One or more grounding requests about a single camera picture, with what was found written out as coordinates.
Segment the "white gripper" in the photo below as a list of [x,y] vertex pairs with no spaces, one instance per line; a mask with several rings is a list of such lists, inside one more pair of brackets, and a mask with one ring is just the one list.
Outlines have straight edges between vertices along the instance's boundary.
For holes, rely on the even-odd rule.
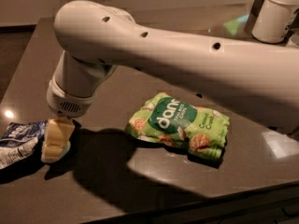
[[[94,97],[81,98],[67,94],[52,78],[47,89],[47,103],[53,113],[77,118],[83,116],[91,106]],[[49,119],[45,129],[41,160],[45,163],[59,161],[70,149],[70,137],[75,130],[71,119]]]

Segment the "white cylindrical robot base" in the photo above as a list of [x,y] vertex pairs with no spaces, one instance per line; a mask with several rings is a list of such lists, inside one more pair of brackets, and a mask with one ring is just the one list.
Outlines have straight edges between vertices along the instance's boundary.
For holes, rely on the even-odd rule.
[[282,42],[298,9],[299,0],[264,0],[251,34],[264,43]]

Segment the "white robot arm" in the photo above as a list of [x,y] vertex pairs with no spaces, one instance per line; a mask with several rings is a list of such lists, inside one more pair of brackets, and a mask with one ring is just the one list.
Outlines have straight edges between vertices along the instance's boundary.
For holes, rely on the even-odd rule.
[[98,86],[122,65],[298,137],[296,48],[152,29],[124,10],[84,0],[60,8],[54,32],[64,51],[47,102],[63,117],[83,116]]

